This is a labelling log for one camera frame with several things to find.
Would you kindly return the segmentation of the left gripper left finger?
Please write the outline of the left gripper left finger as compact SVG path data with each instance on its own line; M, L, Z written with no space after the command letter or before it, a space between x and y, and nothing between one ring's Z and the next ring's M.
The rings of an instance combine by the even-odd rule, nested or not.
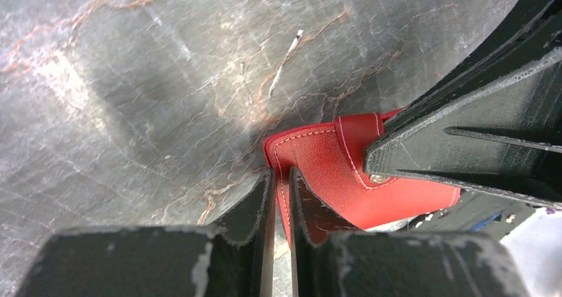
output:
M270 296L275 173L208 225L63 229L17 296Z

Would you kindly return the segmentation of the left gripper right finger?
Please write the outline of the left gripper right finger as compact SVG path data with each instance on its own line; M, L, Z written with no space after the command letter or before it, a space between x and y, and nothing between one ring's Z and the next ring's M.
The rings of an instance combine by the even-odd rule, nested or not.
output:
M289 177L294 296L527 296L508 250L483 233L361 231Z

